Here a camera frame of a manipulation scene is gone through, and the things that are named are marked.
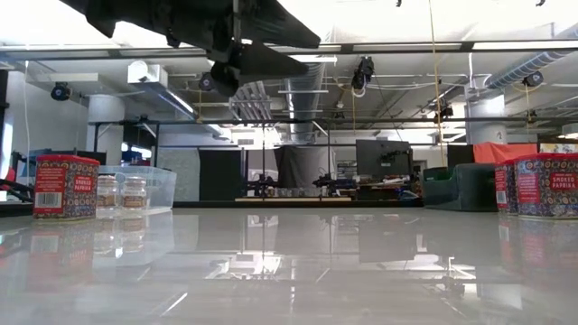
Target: smoked paprika tin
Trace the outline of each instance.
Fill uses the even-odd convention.
[[[516,159],[520,216],[578,218],[578,154],[537,153]]]
[[[34,219],[95,218],[99,162],[75,155],[47,154],[36,161]]]
[[[496,164],[496,202],[503,215],[517,215],[515,166],[513,160]]]

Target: spice jar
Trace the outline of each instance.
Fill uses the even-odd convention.
[[[146,180],[142,177],[127,177],[123,186],[122,203],[125,209],[146,208]]]
[[[117,207],[118,181],[114,176],[98,176],[97,208],[114,209]]]

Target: wooden board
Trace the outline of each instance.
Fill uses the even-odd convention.
[[[237,198],[235,202],[319,202],[319,198]],[[347,202],[351,198],[321,198],[321,202]]]

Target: computer monitor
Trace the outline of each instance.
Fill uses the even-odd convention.
[[[411,175],[413,154],[408,142],[357,140],[358,175]]]

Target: glossy floor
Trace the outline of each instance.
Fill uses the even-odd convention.
[[[4,324],[577,324],[578,221],[426,209],[0,219]]]

